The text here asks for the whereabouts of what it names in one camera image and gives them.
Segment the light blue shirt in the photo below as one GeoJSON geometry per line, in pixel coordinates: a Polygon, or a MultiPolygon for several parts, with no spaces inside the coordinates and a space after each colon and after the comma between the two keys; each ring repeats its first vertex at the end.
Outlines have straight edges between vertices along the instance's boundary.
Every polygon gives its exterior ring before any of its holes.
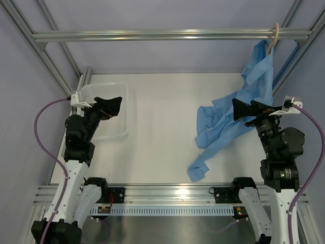
{"type": "Polygon", "coordinates": [[[203,152],[189,166],[187,174],[192,182],[205,177],[209,168],[206,161],[230,144],[235,138],[252,130],[245,122],[255,116],[249,111],[250,102],[271,106],[273,103],[273,55],[267,54],[269,41],[257,43],[244,67],[242,88],[230,95],[213,100],[212,106],[201,106],[197,111],[195,142],[203,152]]]}

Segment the beige wooden hanger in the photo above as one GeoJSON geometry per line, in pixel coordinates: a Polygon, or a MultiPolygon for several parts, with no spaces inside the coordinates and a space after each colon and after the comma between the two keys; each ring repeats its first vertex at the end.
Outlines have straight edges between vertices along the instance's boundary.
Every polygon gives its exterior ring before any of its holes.
{"type": "Polygon", "coordinates": [[[272,48],[276,45],[278,41],[278,36],[279,36],[279,23],[276,22],[273,27],[271,28],[271,37],[270,37],[270,42],[266,44],[266,56],[268,56],[271,53],[272,48]]]}

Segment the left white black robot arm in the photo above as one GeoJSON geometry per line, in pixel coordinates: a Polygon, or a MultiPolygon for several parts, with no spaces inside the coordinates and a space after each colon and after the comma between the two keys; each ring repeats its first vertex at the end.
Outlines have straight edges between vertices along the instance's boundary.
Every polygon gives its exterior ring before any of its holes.
{"type": "Polygon", "coordinates": [[[109,197],[105,178],[90,177],[81,187],[87,173],[95,145],[91,142],[99,123],[116,117],[120,112],[122,97],[102,99],[95,97],[88,104],[72,94],[63,101],[81,109],[82,115],[72,114],[65,121],[66,140],[61,162],[44,145],[41,149],[63,170],[55,196],[40,221],[34,221],[31,233],[36,243],[81,243],[82,227],[94,205],[109,197]]]}

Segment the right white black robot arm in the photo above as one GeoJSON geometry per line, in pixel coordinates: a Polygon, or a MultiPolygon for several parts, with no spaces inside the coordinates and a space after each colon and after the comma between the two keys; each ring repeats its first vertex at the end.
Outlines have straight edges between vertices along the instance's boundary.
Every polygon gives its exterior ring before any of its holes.
{"type": "Polygon", "coordinates": [[[296,158],[303,154],[305,135],[300,130],[280,128],[280,118],[298,114],[302,102],[285,97],[282,106],[272,107],[252,100],[249,104],[232,100],[234,120],[252,117],[246,127],[256,128],[266,158],[261,160],[261,176],[269,196],[271,213],[261,203],[257,186],[250,177],[236,177],[230,196],[242,202],[251,221],[256,243],[299,243],[297,201],[300,189],[296,158]]]}

